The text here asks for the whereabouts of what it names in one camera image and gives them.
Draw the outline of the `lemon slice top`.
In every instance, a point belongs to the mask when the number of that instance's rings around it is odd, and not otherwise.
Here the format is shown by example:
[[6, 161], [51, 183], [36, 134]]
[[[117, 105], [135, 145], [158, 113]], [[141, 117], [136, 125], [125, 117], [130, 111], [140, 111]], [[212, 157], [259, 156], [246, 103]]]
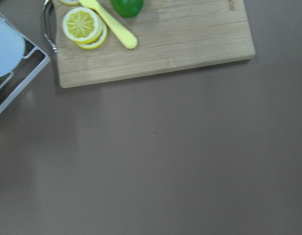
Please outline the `lemon slice top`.
[[64, 16], [62, 29], [65, 36], [70, 40], [87, 44], [101, 35], [103, 22], [93, 10], [86, 7], [77, 7]]

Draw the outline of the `bamboo cutting board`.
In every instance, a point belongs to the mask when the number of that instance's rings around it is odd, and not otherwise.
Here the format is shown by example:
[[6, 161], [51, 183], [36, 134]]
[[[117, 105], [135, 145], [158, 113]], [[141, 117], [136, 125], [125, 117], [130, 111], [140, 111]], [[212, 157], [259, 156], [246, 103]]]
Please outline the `bamboo cutting board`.
[[147, 0], [134, 18], [101, 5], [138, 39], [125, 48], [112, 32], [96, 49], [82, 49], [63, 33], [71, 7], [53, 1], [57, 67], [62, 88], [78, 87], [248, 60], [255, 56], [242, 0]]

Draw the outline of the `yellow plastic knife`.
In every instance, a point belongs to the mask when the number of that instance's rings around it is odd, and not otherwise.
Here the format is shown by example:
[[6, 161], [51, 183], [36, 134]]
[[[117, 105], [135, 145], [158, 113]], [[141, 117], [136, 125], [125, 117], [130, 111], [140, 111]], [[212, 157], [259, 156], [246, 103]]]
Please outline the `yellow plastic knife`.
[[80, 0], [79, 2], [82, 6], [94, 10], [126, 48], [136, 48], [138, 45], [138, 39], [111, 14], [109, 14], [97, 0]]

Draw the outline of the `pale green cup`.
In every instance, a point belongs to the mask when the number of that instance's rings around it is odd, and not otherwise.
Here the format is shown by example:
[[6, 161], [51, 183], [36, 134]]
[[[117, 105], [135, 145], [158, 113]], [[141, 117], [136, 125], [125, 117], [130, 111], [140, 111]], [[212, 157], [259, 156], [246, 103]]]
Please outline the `pale green cup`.
[[14, 70], [24, 52], [25, 41], [22, 35], [0, 18], [0, 77]]

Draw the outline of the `lemon slice at edge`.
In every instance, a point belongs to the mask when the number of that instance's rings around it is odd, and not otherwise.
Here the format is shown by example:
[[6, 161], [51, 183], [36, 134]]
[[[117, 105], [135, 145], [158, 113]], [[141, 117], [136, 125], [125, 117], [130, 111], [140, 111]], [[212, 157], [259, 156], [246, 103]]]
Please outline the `lemon slice at edge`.
[[74, 6], [79, 4], [79, 0], [60, 0], [65, 5]]

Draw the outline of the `green lime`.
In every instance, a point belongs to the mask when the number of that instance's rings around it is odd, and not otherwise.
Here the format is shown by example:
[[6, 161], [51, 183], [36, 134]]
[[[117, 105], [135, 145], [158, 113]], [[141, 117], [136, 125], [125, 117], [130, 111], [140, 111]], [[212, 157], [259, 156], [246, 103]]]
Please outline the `green lime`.
[[110, 0], [114, 10], [122, 17], [136, 17], [143, 8], [144, 0]]

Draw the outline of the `lemon slice underneath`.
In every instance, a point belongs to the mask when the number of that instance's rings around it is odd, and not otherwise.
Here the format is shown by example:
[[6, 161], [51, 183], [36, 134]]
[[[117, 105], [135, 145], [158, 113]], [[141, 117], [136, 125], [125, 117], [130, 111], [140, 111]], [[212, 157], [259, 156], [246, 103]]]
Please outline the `lemon slice underneath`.
[[87, 44], [77, 43], [77, 42], [75, 42], [75, 44], [82, 49], [95, 49], [95, 48], [100, 47], [105, 42], [107, 36], [108, 36], [108, 28], [107, 28], [106, 24], [104, 23], [102, 32], [97, 39], [95, 39], [94, 41], [87, 43]]

